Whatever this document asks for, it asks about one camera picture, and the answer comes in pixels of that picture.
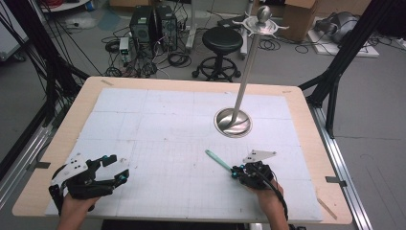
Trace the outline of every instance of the stool seat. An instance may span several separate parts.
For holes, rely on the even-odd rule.
[[[216,54],[228,55],[242,46],[242,36],[233,29],[214,27],[202,37],[203,44]]]

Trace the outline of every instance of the white paper sheet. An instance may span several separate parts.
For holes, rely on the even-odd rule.
[[[103,89],[71,154],[88,159],[117,154],[97,180],[129,169],[126,184],[98,201],[89,215],[118,219],[261,221],[257,198],[206,155],[211,150],[239,166],[251,150],[276,151],[263,162],[285,190],[291,221],[319,221],[313,185],[284,97],[245,95],[241,109],[252,131],[228,138],[214,127],[215,113],[237,95]],[[57,215],[51,202],[47,215]]]

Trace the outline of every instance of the black chair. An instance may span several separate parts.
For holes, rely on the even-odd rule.
[[[204,59],[200,65],[197,66],[196,71],[192,72],[194,78],[199,76],[200,71],[207,77],[206,81],[227,80],[233,82],[232,77],[239,78],[241,76],[241,72],[237,70],[236,64],[224,57],[241,48],[241,34],[230,28],[214,27],[203,34],[202,40],[203,44],[217,54],[217,56]],[[206,62],[212,59],[215,59],[214,64],[206,64]],[[223,60],[228,61],[231,65],[223,66]]]

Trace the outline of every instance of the person's left hand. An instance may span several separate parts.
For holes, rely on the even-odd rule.
[[[66,197],[63,199],[62,212],[60,214],[60,221],[57,229],[79,229],[86,218],[87,211],[99,199],[100,197],[90,199],[74,199],[70,194],[66,195]]]

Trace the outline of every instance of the computer tower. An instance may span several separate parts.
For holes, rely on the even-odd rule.
[[[136,6],[129,23],[138,58],[153,58],[157,31],[153,7]]]
[[[169,48],[171,51],[177,49],[177,19],[170,6],[157,6],[156,24],[158,39],[163,45],[163,49]]]

